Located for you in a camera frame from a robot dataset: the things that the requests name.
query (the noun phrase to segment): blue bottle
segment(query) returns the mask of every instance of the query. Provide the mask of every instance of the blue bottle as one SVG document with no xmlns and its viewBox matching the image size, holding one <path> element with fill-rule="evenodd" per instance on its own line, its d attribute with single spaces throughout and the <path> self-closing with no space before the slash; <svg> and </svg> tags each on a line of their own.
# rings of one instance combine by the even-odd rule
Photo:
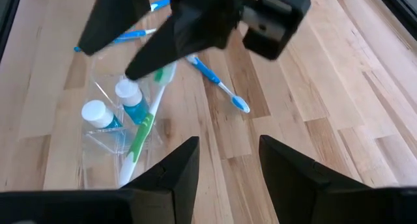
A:
<svg viewBox="0 0 417 224">
<path fill-rule="evenodd" d="M 100 100 L 91 100 L 84 104 L 81 115 L 84 120 L 97 129 L 122 127 L 115 114 Z"/>
<path fill-rule="evenodd" d="M 148 113 L 149 106 L 139 85 L 129 79 L 122 79 L 116 84 L 115 92 L 132 121 L 136 125 L 141 124 Z"/>
</svg>

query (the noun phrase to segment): toothbrush handle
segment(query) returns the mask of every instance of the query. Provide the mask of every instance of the toothbrush handle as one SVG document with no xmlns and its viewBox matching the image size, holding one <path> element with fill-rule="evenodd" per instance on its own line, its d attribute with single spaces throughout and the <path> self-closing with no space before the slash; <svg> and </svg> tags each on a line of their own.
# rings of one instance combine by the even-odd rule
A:
<svg viewBox="0 0 417 224">
<path fill-rule="evenodd" d="M 121 36 L 119 36 L 117 39 L 138 38 L 138 37 L 145 36 L 145 35 L 146 35 L 146 31 L 140 29 L 140 30 L 137 30 L 137 31 L 126 32 L 126 33 L 122 34 Z"/>
<path fill-rule="evenodd" d="M 113 44 L 119 44 L 119 43 L 123 43 L 123 42 L 130 42 L 135 40 L 136 38 L 116 38 L 112 43 Z"/>
<path fill-rule="evenodd" d="M 139 129 L 137 129 L 135 139 L 129 149 L 127 157 L 124 159 L 122 164 L 119 177 L 120 186 L 127 184 L 132 177 L 137 161 L 139 161 L 139 156 L 143 149 L 143 144 L 145 144 L 145 140 L 151 132 L 154 118 L 154 115 L 148 113 L 139 126 Z"/>
<path fill-rule="evenodd" d="M 163 7 L 166 7 L 166 6 L 168 6 L 170 4 L 170 2 L 171 2 L 171 0 L 158 0 L 158 1 L 155 1 L 155 2 L 153 2 L 151 4 L 151 5 L 156 5 L 152 11 L 154 12 L 156 10 L 159 10 L 159 9 L 163 8 Z"/>
<path fill-rule="evenodd" d="M 198 59 L 197 57 L 194 57 L 194 61 L 195 62 L 191 62 L 189 61 L 194 67 L 196 67 L 198 70 L 200 70 L 201 73 L 204 74 L 204 76 L 206 76 L 210 81 L 212 81 L 215 84 L 219 84 L 220 82 L 220 78 L 217 77 L 217 75 L 210 69 L 207 68 L 207 66 L 205 66 L 205 64 L 203 64 L 203 62 L 200 61 L 200 59 Z"/>
</svg>

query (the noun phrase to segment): black frame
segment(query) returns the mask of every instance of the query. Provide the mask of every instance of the black frame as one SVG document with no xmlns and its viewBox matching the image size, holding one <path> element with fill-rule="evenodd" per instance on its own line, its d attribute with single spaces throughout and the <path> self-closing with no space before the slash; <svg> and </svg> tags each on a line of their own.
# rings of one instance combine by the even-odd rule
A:
<svg viewBox="0 0 417 224">
<path fill-rule="evenodd" d="M 0 193 L 0 223 L 189 224 L 199 154 L 191 137 L 120 189 Z"/>
<path fill-rule="evenodd" d="M 370 188 L 267 135 L 259 159 L 281 224 L 417 223 L 417 187 Z"/>
<path fill-rule="evenodd" d="M 20 0 L 8 0 L 7 9 L 0 18 L 3 19 L 3 21 L 0 21 L 0 63 L 5 52 L 8 36 L 12 30 L 14 17 L 18 11 L 19 2 Z"/>
<path fill-rule="evenodd" d="M 407 0 L 382 0 L 405 29 L 417 40 L 417 11 Z"/>
</svg>

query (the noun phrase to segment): green toothbrush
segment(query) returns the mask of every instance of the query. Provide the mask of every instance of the green toothbrush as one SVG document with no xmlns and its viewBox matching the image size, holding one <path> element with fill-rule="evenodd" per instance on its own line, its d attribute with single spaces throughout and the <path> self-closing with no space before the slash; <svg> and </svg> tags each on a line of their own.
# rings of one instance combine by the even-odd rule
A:
<svg viewBox="0 0 417 224">
<path fill-rule="evenodd" d="M 159 104 L 161 102 L 162 95 L 164 94 L 165 87 L 174 78 L 176 69 L 177 69 L 177 63 L 174 62 L 159 69 L 155 73 L 154 79 L 155 79 L 155 82 L 159 84 L 160 89 L 156 95 L 155 101 L 149 107 L 149 112 L 147 113 L 145 119 L 143 119 L 142 123 L 139 125 L 135 139 L 133 140 L 132 146 L 130 146 L 128 155 L 123 161 L 122 169 L 120 171 L 120 177 L 119 177 L 120 187 L 127 184 L 133 175 L 133 172 L 136 167 L 136 163 L 139 160 L 139 156 L 143 149 L 143 144 L 145 143 L 146 138 L 151 132 L 155 115 L 158 110 Z"/>
</svg>

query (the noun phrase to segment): wooden table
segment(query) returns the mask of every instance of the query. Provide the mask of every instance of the wooden table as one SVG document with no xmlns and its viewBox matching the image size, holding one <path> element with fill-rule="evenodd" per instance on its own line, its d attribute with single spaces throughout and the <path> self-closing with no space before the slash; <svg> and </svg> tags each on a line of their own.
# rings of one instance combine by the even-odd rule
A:
<svg viewBox="0 0 417 224">
<path fill-rule="evenodd" d="M 72 48 L 93 2 L 20 2 L 0 64 L 1 191 L 82 186 L 91 58 Z M 156 27 L 168 10 L 137 28 Z M 244 49 L 244 30 L 200 58 L 250 114 L 184 62 L 158 113 L 164 154 L 200 136 L 195 223 L 277 223 L 259 167 L 261 134 L 370 186 L 417 185 L 417 42 L 379 0 L 312 0 L 274 62 Z M 140 45 L 112 48 L 102 69 L 122 73 Z"/>
</svg>

